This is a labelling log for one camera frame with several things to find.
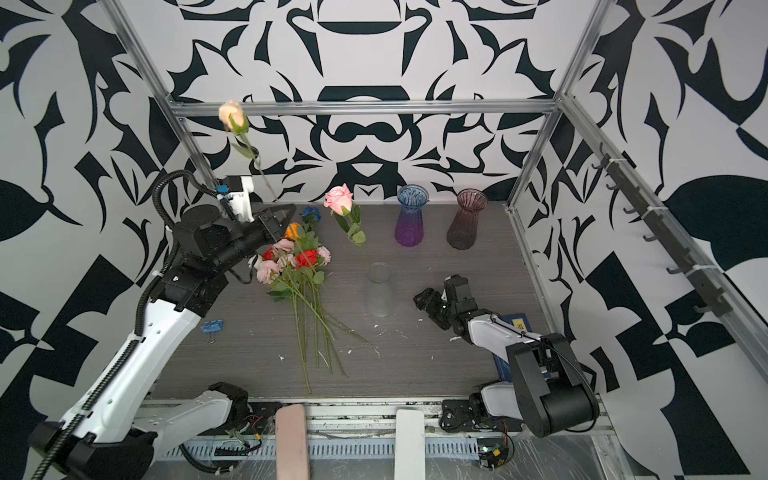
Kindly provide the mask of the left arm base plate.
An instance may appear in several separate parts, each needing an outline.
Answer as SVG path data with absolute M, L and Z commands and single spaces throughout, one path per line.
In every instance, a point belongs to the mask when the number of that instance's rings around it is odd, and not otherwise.
M 279 401 L 232 401 L 218 429 L 224 433 L 238 432 L 243 435 L 266 433 L 274 424 L 277 411 L 283 406 Z

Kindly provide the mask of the pink rose stem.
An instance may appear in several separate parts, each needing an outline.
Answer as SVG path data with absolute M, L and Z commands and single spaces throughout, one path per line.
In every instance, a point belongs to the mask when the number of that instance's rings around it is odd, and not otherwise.
M 323 205 L 330 210 L 332 218 L 346 238 L 360 250 L 365 262 L 365 271 L 368 272 L 372 262 L 364 248 L 367 236 L 362 225 L 362 210 L 352 191 L 346 184 L 335 186 L 325 194 Z

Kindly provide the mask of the cream peach rose stem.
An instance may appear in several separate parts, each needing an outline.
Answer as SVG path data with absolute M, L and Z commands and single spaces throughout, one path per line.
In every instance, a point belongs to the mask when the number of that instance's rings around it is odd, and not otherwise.
M 278 200 L 278 195 L 267 179 L 262 168 L 261 157 L 258 149 L 252 145 L 248 138 L 250 122 L 242 105 L 236 101 L 229 100 L 221 104 L 218 108 L 218 118 L 224 129 L 232 137 L 232 147 L 245 158 L 250 159 L 259 173 L 264 185 L 270 192 L 274 201 Z

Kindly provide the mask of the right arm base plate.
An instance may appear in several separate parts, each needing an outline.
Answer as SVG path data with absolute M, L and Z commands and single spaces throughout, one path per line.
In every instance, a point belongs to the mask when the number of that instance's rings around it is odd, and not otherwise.
M 448 433 L 523 431 L 521 420 L 492 417 L 469 400 L 443 400 L 438 425 Z

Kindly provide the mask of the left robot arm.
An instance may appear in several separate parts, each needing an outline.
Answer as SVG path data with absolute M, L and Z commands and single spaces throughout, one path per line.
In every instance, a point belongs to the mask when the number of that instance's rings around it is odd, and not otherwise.
M 158 420 L 136 418 L 147 393 L 181 342 L 227 287 L 234 268 L 278 242 L 293 204 L 252 209 L 249 178 L 201 185 L 187 170 L 156 181 L 152 203 L 173 243 L 139 298 L 134 329 L 81 399 L 29 437 L 42 457 L 33 478 L 56 469 L 68 479 L 140 479 L 166 452 L 209 430 L 238 434 L 249 413 L 247 392 L 227 382 Z

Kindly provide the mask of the clear glass vase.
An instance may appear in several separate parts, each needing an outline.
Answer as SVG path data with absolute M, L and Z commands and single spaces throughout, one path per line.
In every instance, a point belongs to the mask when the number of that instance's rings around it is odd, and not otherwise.
M 395 297 L 390 267 L 382 262 L 373 263 L 367 271 L 366 278 L 369 313 L 377 318 L 391 315 L 395 308 Z

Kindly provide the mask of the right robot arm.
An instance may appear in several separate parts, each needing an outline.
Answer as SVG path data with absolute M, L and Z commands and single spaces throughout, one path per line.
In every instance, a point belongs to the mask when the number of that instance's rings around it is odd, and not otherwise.
M 470 395 L 471 422 L 513 419 L 539 438 L 596 425 L 597 395 L 563 335 L 529 332 L 479 308 L 468 280 L 460 275 L 445 279 L 442 291 L 427 288 L 413 301 L 438 327 L 508 366 L 507 378 Z

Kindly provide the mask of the blue rose stem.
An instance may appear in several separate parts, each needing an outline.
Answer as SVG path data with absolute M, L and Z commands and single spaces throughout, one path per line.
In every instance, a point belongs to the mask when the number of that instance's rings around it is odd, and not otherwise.
M 301 213 L 304 222 L 316 223 L 321 220 L 320 211 L 316 207 L 306 207 Z

